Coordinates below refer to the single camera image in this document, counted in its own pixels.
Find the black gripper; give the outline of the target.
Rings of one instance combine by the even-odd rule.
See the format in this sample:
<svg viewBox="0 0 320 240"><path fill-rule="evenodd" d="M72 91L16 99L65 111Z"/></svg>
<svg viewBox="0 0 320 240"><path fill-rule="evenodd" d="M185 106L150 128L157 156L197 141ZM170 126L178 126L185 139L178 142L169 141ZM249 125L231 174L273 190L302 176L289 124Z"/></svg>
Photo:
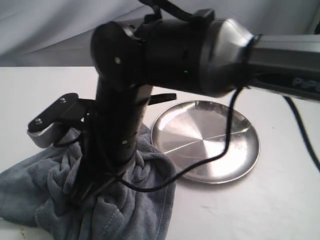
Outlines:
<svg viewBox="0 0 320 240"><path fill-rule="evenodd" d="M117 182L135 160L137 138L147 106L176 98L175 94L96 96L83 131L82 159L71 199L87 200Z"/></svg>

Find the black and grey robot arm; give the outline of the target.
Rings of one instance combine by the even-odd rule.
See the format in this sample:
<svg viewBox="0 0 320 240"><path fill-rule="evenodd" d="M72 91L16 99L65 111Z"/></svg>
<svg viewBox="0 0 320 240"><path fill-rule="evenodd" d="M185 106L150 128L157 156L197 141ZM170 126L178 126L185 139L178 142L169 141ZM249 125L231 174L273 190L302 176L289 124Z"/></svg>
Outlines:
<svg viewBox="0 0 320 240"><path fill-rule="evenodd" d="M253 35L234 19L215 19L210 9L166 20L147 15L138 25L102 24L90 53L98 84L71 192L77 204L120 181L133 162L153 87L215 98L255 87L320 99L318 35Z"/></svg>

